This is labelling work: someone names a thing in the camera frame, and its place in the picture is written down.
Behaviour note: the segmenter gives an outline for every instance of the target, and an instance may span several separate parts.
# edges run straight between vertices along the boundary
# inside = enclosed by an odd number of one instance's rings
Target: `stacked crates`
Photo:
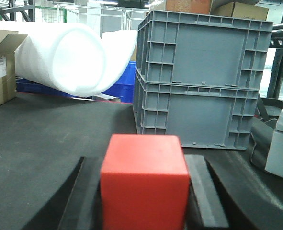
[[[139,25],[140,134],[184,147],[246,149],[273,23],[152,11]]]

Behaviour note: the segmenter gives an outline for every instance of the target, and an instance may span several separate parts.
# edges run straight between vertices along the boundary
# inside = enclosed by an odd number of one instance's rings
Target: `cardboard box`
[[[0,105],[16,96],[14,51],[27,34],[0,30]]]
[[[209,14],[212,0],[150,0],[150,10]]]
[[[231,2],[214,9],[211,14],[233,18],[265,21],[267,19],[268,10],[269,9],[265,7],[253,6],[239,2]]]

